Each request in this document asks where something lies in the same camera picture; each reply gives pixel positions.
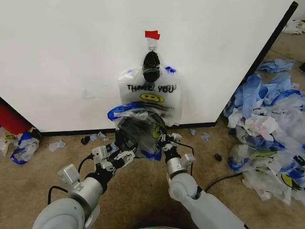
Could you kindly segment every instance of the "black cable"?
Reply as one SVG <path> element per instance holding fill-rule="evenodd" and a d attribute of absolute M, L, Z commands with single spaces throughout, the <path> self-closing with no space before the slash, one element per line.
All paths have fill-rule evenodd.
<path fill-rule="evenodd" d="M 238 176 L 240 176 L 241 174 L 243 174 L 243 173 L 236 173 L 236 174 L 231 175 L 231 176 L 223 177 L 223 178 L 221 178 L 221 179 L 219 179 L 219 180 L 213 182 L 212 184 L 210 184 L 209 187 L 205 190 L 205 192 L 208 192 L 208 190 L 209 190 L 214 184 L 218 183 L 219 181 L 222 181 L 222 180 L 225 180 L 225 179 L 229 179 L 229 178 L 232 178 L 232 177 L 238 177 Z"/>
<path fill-rule="evenodd" d="M 56 188 L 56 189 L 59 189 L 65 193 L 68 193 L 68 190 L 62 188 L 62 187 L 59 187 L 59 186 L 52 186 L 50 189 L 49 189 L 49 192 L 48 192 L 48 205 L 51 203 L 51 195 L 52 195 L 52 190 Z"/>
<path fill-rule="evenodd" d="M 81 163 L 80 163 L 80 165 L 78 166 L 78 169 L 77 169 L 78 173 L 81 173 L 81 167 L 82 167 L 82 165 L 84 164 L 84 162 L 85 162 L 86 160 L 89 160 L 89 159 L 93 160 L 93 154 L 88 155 L 87 157 L 85 157 L 85 158 L 81 161 Z"/>
<path fill-rule="evenodd" d="M 180 142 L 176 142 L 176 141 L 173 141 L 173 142 L 177 143 L 178 145 L 181 145 L 181 146 L 184 146 L 184 147 L 192 149 L 192 154 L 194 156 L 194 149 L 193 149 L 193 147 L 185 145 L 185 144 L 182 144 Z M 191 176 L 193 176 L 193 163 L 191 164 Z"/>

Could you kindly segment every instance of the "smiley face logo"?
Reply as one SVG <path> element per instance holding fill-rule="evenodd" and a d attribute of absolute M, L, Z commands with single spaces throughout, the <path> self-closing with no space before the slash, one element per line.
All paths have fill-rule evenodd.
<path fill-rule="evenodd" d="M 152 137 L 159 138 L 161 136 L 161 134 L 162 134 L 162 131 L 160 129 L 160 125 L 156 124 L 156 126 L 154 127 L 153 132 L 152 132 Z"/>
<path fill-rule="evenodd" d="M 141 99 L 144 99 L 144 100 L 147 100 L 150 102 L 159 102 L 159 103 L 164 102 L 164 99 L 161 96 L 156 95 L 156 94 L 141 94 L 140 97 L 141 97 Z"/>

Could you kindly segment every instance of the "white wall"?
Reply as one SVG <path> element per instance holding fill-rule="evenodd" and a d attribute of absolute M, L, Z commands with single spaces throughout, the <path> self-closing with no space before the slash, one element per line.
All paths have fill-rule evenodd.
<path fill-rule="evenodd" d="M 182 123 L 214 122 L 291 2 L 1 0 L 1 97 L 43 132 L 114 128 L 117 77 L 158 30 L 183 75 Z"/>
<path fill-rule="evenodd" d="M 291 19 L 305 20 L 305 0 L 296 0 L 299 6 L 296 8 L 295 13 Z"/>

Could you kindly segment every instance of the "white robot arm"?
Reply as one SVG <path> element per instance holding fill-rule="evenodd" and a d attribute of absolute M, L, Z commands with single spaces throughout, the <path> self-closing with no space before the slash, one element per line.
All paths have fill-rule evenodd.
<path fill-rule="evenodd" d="M 187 173 L 187 167 L 195 158 L 192 154 L 182 157 L 177 153 L 178 134 L 162 135 L 160 144 L 167 164 L 169 194 L 191 213 L 192 220 L 200 229 L 247 229 L 248 227 L 221 201 L 207 194 Z M 49 204 L 36 218 L 33 229 L 89 229 L 96 221 L 100 196 L 106 191 L 107 183 L 115 170 L 125 167 L 135 157 L 136 148 L 110 154 L 106 146 L 93 149 L 95 172 L 79 182 L 80 174 L 74 165 L 58 172 L 59 178 L 68 188 L 69 198 Z"/>
<path fill-rule="evenodd" d="M 171 198 L 182 203 L 200 229 L 248 229 L 230 209 L 215 196 L 205 193 L 187 173 L 187 167 L 195 158 L 192 154 L 179 156 L 176 147 L 180 141 L 181 136 L 178 134 L 164 135 L 161 139 L 164 142 Z"/>

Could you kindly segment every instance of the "red tape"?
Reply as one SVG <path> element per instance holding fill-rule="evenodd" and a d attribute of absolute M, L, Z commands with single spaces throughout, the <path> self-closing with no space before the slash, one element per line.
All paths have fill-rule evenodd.
<path fill-rule="evenodd" d="M 146 37 L 158 40 L 160 38 L 160 34 L 158 34 L 157 30 L 155 30 L 155 31 L 145 31 L 145 38 Z"/>

